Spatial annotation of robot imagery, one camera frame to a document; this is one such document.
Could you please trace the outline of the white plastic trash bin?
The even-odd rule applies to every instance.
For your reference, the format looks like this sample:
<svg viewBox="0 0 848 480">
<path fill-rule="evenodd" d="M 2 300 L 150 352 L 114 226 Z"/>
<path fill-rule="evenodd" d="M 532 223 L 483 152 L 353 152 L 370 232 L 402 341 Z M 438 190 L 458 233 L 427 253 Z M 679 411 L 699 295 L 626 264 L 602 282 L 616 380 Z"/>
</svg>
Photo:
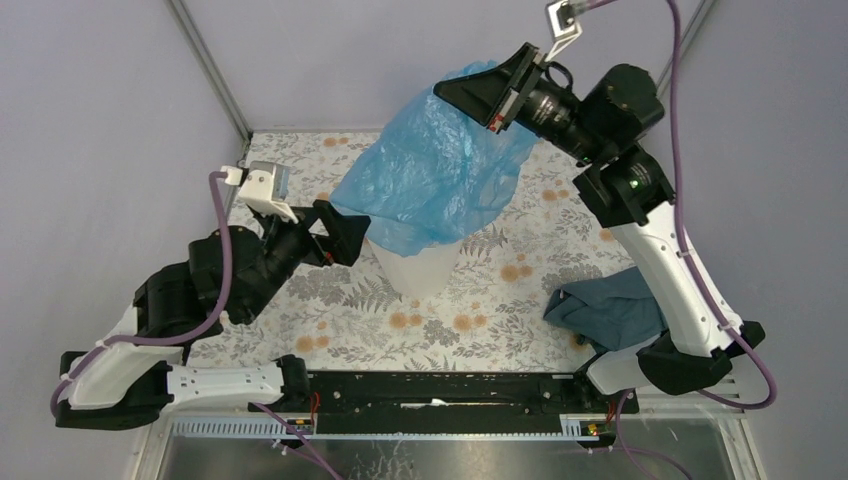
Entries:
<svg viewBox="0 0 848 480">
<path fill-rule="evenodd" d="M 367 240 L 392 288 L 411 298 L 436 295 L 446 287 L 462 246 L 462 242 L 435 244 L 404 257 Z"/>
</svg>

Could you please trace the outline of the blue plastic trash bag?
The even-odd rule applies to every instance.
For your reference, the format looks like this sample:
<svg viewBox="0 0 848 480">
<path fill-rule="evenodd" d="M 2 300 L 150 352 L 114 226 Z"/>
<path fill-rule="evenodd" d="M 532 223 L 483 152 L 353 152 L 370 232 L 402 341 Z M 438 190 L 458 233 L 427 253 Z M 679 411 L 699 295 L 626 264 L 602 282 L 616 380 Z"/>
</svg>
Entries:
<svg viewBox="0 0 848 480">
<path fill-rule="evenodd" d="M 369 216 L 371 243 L 417 255 L 492 223 L 536 142 L 518 125 L 490 132 L 427 87 L 357 157 L 330 202 L 345 215 Z"/>
</svg>

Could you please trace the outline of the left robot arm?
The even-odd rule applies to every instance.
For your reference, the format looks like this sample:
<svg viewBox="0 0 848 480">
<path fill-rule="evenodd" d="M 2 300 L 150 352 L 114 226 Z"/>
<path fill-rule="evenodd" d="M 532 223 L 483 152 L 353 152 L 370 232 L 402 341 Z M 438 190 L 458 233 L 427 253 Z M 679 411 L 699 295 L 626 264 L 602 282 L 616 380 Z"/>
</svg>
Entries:
<svg viewBox="0 0 848 480">
<path fill-rule="evenodd" d="M 163 267 L 135 292 L 114 330 L 92 351 L 68 351 L 51 398 L 59 428 L 122 431 L 155 422 L 178 406 L 277 402 L 296 411 L 309 401 L 305 365 L 287 355 L 227 373 L 187 364 L 194 343 L 225 322 L 248 325 L 302 265 L 354 265 L 370 219 L 317 200 L 295 220 L 259 215 L 193 241 L 185 261 Z"/>
</svg>

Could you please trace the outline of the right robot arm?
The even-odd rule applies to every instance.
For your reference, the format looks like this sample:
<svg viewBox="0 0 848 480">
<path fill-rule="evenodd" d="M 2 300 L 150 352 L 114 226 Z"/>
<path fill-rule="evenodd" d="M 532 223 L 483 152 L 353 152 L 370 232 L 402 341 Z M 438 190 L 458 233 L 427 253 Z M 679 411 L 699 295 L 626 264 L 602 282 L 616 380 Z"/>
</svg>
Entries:
<svg viewBox="0 0 848 480">
<path fill-rule="evenodd" d="M 503 63 L 440 81 L 433 92 L 492 132 L 519 124 L 573 157 L 582 167 L 574 180 L 580 199 L 631 256 L 666 318 L 662 333 L 587 362 L 573 386 L 577 405 L 597 412 L 613 394 L 645 386 L 707 394 L 765 332 L 741 319 L 704 272 L 676 221 L 670 180 L 640 145 L 664 114 L 656 85 L 646 70 L 618 64 L 578 98 L 552 79 L 557 69 L 525 44 Z"/>
</svg>

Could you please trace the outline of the floral patterned table mat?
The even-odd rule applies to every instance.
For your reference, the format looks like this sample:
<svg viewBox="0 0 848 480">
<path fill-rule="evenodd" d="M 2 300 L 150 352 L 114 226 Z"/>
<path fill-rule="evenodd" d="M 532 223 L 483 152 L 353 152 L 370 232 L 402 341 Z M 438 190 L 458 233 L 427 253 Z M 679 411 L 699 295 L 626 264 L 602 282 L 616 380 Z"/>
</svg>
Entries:
<svg viewBox="0 0 848 480">
<path fill-rule="evenodd" d="M 396 292 L 364 247 L 350 268 L 301 266 L 253 323 L 225 323 L 189 362 L 249 367 L 294 354 L 311 369 L 573 371 L 594 351 L 545 321 L 551 294 L 632 264 L 578 199 L 577 173 L 538 143 L 509 205 L 461 244 L 436 295 Z"/>
</svg>

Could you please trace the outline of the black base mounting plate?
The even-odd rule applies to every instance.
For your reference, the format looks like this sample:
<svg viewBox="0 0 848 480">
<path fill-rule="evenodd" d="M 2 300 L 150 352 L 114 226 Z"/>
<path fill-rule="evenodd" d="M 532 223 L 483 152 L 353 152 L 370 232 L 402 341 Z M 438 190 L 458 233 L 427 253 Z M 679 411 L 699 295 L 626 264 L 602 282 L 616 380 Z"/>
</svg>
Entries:
<svg viewBox="0 0 848 480">
<path fill-rule="evenodd" d="M 311 371 L 283 387 L 268 404 L 279 415 L 396 414 L 404 410 L 447 409 L 531 415 L 579 416 L 606 422 L 621 407 L 639 410 L 633 395 L 602 395 L 581 375 L 552 373 L 437 373 Z"/>
</svg>

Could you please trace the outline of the grey-blue crumpled cloth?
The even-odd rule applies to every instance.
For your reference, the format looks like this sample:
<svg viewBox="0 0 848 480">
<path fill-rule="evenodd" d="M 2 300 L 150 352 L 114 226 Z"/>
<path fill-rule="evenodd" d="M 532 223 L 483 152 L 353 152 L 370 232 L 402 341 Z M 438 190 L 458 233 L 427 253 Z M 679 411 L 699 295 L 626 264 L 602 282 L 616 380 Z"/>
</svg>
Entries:
<svg viewBox="0 0 848 480">
<path fill-rule="evenodd" d="M 543 319 L 576 334 L 598 353 L 632 347 L 667 329 L 665 316 L 636 267 L 558 287 Z"/>
</svg>

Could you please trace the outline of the aluminium rail front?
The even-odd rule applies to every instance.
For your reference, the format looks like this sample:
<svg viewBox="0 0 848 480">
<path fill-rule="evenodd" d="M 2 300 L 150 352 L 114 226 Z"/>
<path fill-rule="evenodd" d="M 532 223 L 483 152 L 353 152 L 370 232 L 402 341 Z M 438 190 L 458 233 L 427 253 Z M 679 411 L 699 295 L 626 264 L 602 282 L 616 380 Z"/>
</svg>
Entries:
<svg viewBox="0 0 848 480">
<path fill-rule="evenodd" d="M 483 409 L 450 412 L 447 409 L 404 410 L 396 414 L 365 412 L 358 415 L 324 414 L 315 418 L 286 416 L 279 422 L 267 414 L 237 417 L 183 417 L 171 434 L 189 438 L 295 439 L 556 439 L 587 442 L 592 446 L 613 436 L 603 423 L 569 419 L 562 415 L 525 412 L 514 414 Z"/>
</svg>

